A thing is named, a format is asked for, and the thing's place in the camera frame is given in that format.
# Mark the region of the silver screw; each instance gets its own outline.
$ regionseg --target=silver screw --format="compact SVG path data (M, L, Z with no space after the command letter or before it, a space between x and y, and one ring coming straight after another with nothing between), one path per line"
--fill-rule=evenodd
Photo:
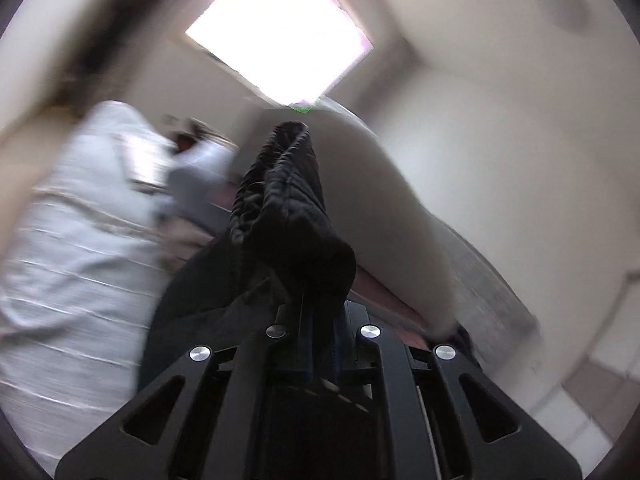
M367 339L377 338L382 331L375 325L365 325L360 329L360 333Z
M450 361L456 356L456 350L449 345L440 345L436 348L436 355L440 359Z
M196 348L192 349L189 352L189 357L194 361L204 361L205 359L209 359L211 355L211 350L209 350L206 346L196 346Z
M267 335L272 339L280 339L287 335L287 329L282 325L271 325L267 329Z

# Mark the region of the black cloth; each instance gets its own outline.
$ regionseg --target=black cloth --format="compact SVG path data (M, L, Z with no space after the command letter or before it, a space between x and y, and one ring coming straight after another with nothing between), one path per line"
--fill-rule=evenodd
M280 124L238 189L228 230L184 265L160 299L138 388L194 346L240 344L272 324L279 306L302 297L312 302L314 330L326 336L355 272L353 250L325 211L307 127Z

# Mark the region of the bed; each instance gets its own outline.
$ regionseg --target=bed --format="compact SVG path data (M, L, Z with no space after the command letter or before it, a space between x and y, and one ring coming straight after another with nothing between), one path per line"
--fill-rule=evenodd
M171 277L153 197L124 171L123 132L170 145L129 105L98 105L34 190L2 266L0 406L50 474L134 393Z

